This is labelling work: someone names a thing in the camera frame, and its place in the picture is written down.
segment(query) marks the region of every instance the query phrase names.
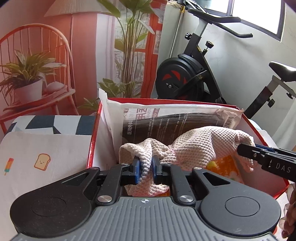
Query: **plastic wrap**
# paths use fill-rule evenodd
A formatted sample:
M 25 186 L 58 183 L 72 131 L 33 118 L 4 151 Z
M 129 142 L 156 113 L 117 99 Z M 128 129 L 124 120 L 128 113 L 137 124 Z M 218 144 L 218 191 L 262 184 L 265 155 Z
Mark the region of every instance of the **plastic wrap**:
M 102 89 L 99 98 L 117 159 L 123 143 L 139 143 L 150 137 L 169 145 L 186 131 L 202 126 L 235 129 L 242 116 L 241 110 L 219 105 L 119 103 L 108 100 Z
M 140 143 L 147 138 L 153 138 L 170 145 L 177 137 L 194 128 L 204 126 L 233 128 L 241 117 L 241 114 L 225 110 L 216 110 L 212 113 L 195 112 L 196 109 L 187 109 L 188 113 L 182 113 L 183 111 L 181 108 L 124 109 L 123 144 Z

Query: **white wall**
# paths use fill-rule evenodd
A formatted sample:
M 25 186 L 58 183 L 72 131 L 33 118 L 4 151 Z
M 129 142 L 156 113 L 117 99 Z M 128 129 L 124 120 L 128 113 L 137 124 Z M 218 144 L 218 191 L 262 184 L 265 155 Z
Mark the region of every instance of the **white wall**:
M 168 57 L 179 10 L 167 6 L 162 32 L 159 63 Z M 296 67 L 296 13 L 287 6 L 282 41 L 241 23 L 225 24 L 238 33 L 253 33 L 250 39 L 239 39 L 215 25 L 208 25 L 200 47 L 211 41 L 214 47 L 206 54 L 206 59 L 214 73 L 224 99 L 246 109 L 267 85 L 274 74 L 268 66 L 270 61 Z M 182 53 L 187 40 L 184 35 L 192 33 L 198 25 L 198 18 L 185 13 L 178 36 L 174 55 Z M 296 90 L 296 83 L 288 83 Z M 271 136 L 275 133 L 293 100 L 287 97 L 283 88 L 278 87 L 272 98 L 275 104 L 269 108 L 265 104 L 252 118 Z

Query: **popsicle illustration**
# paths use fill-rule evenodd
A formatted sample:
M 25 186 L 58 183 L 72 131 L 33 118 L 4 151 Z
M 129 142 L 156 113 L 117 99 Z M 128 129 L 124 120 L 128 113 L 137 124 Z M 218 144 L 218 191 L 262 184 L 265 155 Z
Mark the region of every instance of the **popsicle illustration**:
M 14 160 L 13 158 L 9 158 L 8 162 L 6 163 L 6 167 L 4 169 L 4 171 L 5 171 L 5 174 L 4 175 L 6 175 L 6 173 L 9 172 L 9 170 L 11 168 L 11 165 L 13 163 L 13 160 Z

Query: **window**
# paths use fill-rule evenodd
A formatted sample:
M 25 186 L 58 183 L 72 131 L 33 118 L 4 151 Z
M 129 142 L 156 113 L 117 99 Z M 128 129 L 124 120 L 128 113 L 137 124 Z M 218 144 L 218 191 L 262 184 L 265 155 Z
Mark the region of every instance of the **window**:
M 196 0 L 210 14 L 237 16 L 242 23 L 280 40 L 284 28 L 283 0 Z

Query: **metal pole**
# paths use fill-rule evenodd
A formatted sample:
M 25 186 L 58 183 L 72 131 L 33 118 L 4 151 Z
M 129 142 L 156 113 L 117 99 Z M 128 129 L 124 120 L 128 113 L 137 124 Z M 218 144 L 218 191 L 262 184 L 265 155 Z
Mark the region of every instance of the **metal pole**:
M 180 18 L 179 18 L 179 22 L 178 22 L 177 29 L 176 29 L 176 32 L 175 32 L 175 36 L 174 36 L 174 39 L 173 39 L 172 48 L 170 49 L 169 58 L 172 57 L 174 49 L 175 49 L 176 40 L 177 40 L 178 33 L 179 33 L 179 28 L 180 28 L 180 25 L 181 25 L 181 22 L 182 22 L 182 19 L 183 19 L 183 16 L 184 16 L 184 12 L 185 12 L 185 6 L 182 5 L 180 10 L 181 10 Z

